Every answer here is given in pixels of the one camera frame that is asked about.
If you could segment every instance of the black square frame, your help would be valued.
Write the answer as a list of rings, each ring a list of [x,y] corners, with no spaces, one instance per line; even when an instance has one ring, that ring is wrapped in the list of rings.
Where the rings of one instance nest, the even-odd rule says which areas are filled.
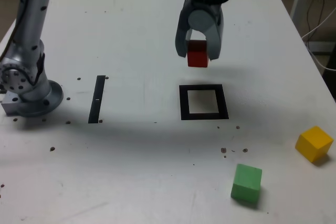
[[[190,113],[188,90],[214,90],[218,113]],[[229,119],[225,103],[223,86],[221,84],[180,85],[181,120],[220,120]]]

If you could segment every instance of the table surface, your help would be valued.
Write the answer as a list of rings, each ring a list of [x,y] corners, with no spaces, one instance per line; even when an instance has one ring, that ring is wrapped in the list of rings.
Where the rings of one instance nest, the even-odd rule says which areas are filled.
[[[65,99],[17,122],[1,109],[1,223],[335,222],[335,145],[313,165],[295,143],[315,125],[335,137],[336,107],[281,0],[223,4],[206,69],[177,56],[183,2],[50,0],[45,67]],[[181,121],[181,84],[222,84],[229,119]],[[230,198],[238,163],[263,171],[255,207]]]

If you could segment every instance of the black tape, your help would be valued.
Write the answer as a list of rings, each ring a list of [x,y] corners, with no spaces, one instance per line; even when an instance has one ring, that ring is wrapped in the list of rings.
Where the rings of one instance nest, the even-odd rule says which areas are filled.
[[[101,100],[103,98],[105,76],[97,76],[95,91],[93,93],[89,123],[98,123]]]
[[[190,113],[188,90],[214,90],[216,93],[218,113]],[[221,84],[180,85],[181,120],[220,120],[229,119]]]

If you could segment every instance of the metal robot arm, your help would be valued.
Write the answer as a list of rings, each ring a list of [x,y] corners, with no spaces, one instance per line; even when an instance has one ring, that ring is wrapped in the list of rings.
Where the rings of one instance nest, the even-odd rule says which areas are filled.
[[[185,0],[180,13],[175,38],[179,56],[186,57],[192,30],[206,37],[206,53],[210,60],[218,59],[222,46],[223,13],[221,4],[228,0]]]
[[[206,36],[207,54],[217,59],[222,44],[221,4],[228,0],[185,0],[175,45],[185,57],[193,30]],[[16,24],[0,56],[0,82],[8,92],[2,102],[7,115],[39,116],[63,99],[59,84],[47,79],[44,45],[40,40],[49,0],[20,0]]]
[[[49,0],[20,0],[15,28],[0,57],[0,82],[7,115],[39,116],[55,109],[62,88],[47,79],[40,40]]]

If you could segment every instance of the wire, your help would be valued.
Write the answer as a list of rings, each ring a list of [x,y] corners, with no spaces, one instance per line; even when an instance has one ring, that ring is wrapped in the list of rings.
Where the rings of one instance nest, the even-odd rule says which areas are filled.
[[[28,2],[29,2],[29,0],[26,0],[26,1],[25,1],[25,5],[24,5],[24,8],[23,8],[22,14],[21,14],[20,18],[17,20],[17,23],[15,24],[15,27],[14,27],[14,29],[13,29],[13,31],[12,31],[12,34],[11,34],[10,37],[9,37],[9,40],[8,40],[8,42],[7,42],[7,45],[6,45],[4,51],[2,52],[2,54],[1,54],[1,56],[0,56],[0,62],[1,62],[1,61],[3,60],[3,58],[6,56],[8,50],[9,50],[9,47],[10,47],[11,43],[12,43],[13,40],[14,40],[14,36],[15,36],[15,34],[16,34],[16,32],[17,32],[17,30],[18,30],[18,28],[19,28],[19,26],[20,26],[20,24],[21,24],[21,22],[22,22],[22,20],[23,20],[23,18],[24,18],[24,16],[25,16],[25,14],[26,14],[27,6],[28,6]]]
[[[331,68],[326,68],[324,65],[321,64],[321,62],[319,62],[319,60],[317,59],[317,57],[310,51],[309,48],[307,48],[308,52],[310,53],[310,55],[313,56],[314,60],[317,62],[318,65],[320,65],[322,68],[324,68],[325,70],[328,71],[332,71],[332,72],[336,72],[336,69],[331,69]]]
[[[310,8],[313,6],[313,3],[314,3],[315,0],[311,0],[310,2],[310,5],[308,7],[308,10],[307,10],[307,16],[306,16],[306,20],[307,20],[307,24],[308,24],[308,31],[310,32],[310,24],[309,24],[309,12],[310,12]],[[309,37],[306,41],[306,46],[308,45],[308,48],[309,48]]]
[[[319,24],[321,23],[321,18],[322,18],[322,14],[323,14],[323,10],[324,10],[324,5],[325,5],[325,3],[326,3],[326,0],[322,0],[322,7],[321,7],[320,17],[319,17],[319,21],[318,21],[317,25],[319,25]],[[316,31],[317,31],[317,30],[315,30],[315,31],[312,33],[311,36],[310,36],[310,35],[308,36],[308,40],[307,40],[307,42],[308,42],[308,47],[309,47],[310,39],[315,35]]]
[[[301,39],[303,39],[303,38],[305,38],[305,36],[307,36],[307,35],[309,35],[309,34],[311,34],[313,31],[315,31],[317,28],[319,28],[320,26],[322,26],[323,25],[323,23],[324,22],[326,22],[327,21],[327,19],[328,18],[330,18],[330,16],[335,12],[335,10],[336,10],[336,7],[335,7],[335,9],[334,10],[332,10],[332,12],[328,15],[328,17],[326,17],[326,19],[320,24],[320,25],[318,25],[317,27],[315,27],[312,31],[310,31],[309,33],[307,33],[307,34],[305,34],[305,35],[303,35],[302,37],[301,37]]]

